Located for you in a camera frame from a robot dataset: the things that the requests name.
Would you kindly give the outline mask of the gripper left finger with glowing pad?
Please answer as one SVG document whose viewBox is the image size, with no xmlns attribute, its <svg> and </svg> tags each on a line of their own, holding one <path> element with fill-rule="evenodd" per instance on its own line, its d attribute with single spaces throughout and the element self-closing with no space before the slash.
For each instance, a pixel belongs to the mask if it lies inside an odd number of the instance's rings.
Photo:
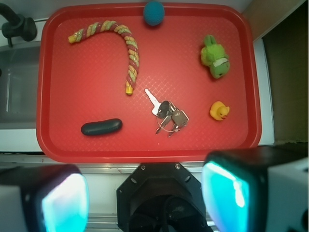
<svg viewBox="0 0 309 232">
<path fill-rule="evenodd" d="M 88 214 L 87 180 L 76 165 L 0 170 L 2 232 L 83 232 Z"/>
</svg>

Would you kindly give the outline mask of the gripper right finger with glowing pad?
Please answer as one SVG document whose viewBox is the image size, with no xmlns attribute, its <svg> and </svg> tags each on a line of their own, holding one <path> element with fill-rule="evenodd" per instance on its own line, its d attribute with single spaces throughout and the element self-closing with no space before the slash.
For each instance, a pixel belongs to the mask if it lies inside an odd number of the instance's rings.
<svg viewBox="0 0 309 232">
<path fill-rule="evenodd" d="M 273 145 L 213 151 L 202 168 L 201 190 L 221 232 L 306 232 L 309 148 Z"/>
</svg>

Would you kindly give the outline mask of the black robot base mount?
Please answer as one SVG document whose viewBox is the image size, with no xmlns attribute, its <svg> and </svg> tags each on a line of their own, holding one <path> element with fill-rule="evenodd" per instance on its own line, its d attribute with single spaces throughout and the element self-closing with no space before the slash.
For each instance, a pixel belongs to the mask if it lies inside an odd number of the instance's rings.
<svg viewBox="0 0 309 232">
<path fill-rule="evenodd" d="M 201 183 L 180 163 L 142 163 L 116 191 L 124 232 L 211 232 Z"/>
</svg>

